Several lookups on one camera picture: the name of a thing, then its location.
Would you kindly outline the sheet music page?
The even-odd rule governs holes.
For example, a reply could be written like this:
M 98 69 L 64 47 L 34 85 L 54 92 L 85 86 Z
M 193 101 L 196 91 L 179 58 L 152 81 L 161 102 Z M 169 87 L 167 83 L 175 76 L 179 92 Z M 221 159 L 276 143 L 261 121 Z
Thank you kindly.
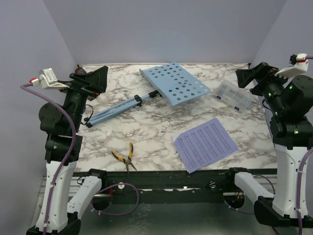
M 217 118 L 174 135 L 172 140 L 189 174 L 239 151 Z

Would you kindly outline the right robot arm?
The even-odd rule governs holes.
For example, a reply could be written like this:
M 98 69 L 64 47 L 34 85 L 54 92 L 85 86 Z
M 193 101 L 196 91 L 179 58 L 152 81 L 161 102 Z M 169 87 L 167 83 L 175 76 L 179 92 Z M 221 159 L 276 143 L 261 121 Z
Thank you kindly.
M 300 230 L 313 226 L 305 193 L 307 161 L 313 152 L 313 126 L 306 117 L 313 105 L 308 65 L 302 58 L 281 70 L 262 62 L 236 71 L 240 88 L 257 82 L 250 92 L 262 96 L 272 112 L 270 131 L 277 155 L 277 181 L 271 193 L 252 174 L 242 171 L 227 177 L 225 187 L 231 192 L 241 189 L 253 202 L 254 215 L 263 225 Z

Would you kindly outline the light blue music stand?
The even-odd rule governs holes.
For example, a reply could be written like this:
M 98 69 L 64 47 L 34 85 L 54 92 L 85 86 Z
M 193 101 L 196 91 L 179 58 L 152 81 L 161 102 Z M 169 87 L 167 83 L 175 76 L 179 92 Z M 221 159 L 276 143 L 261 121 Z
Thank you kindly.
M 135 95 L 93 115 L 86 123 L 88 128 L 109 120 L 131 108 L 141 106 L 145 100 L 158 95 L 166 99 L 172 106 L 176 106 L 211 92 L 209 87 L 177 63 L 139 71 L 155 90 L 144 96 Z

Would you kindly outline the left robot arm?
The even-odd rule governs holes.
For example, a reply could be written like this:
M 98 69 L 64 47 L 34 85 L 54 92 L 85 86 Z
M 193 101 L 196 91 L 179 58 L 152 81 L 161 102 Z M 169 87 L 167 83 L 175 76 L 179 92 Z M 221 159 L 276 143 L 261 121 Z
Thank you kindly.
M 51 68 L 42 69 L 37 78 L 22 89 L 43 97 L 30 86 L 56 89 L 66 94 L 63 105 L 45 98 L 39 111 L 40 129 L 47 133 L 45 142 L 46 185 L 41 212 L 28 235 L 77 235 L 81 218 L 96 193 L 109 186 L 107 173 L 90 169 L 83 185 L 70 198 L 69 190 L 82 145 L 77 132 L 81 125 L 87 100 L 97 98 L 107 88 L 108 67 L 88 73 L 72 73 L 70 80 L 61 82 Z

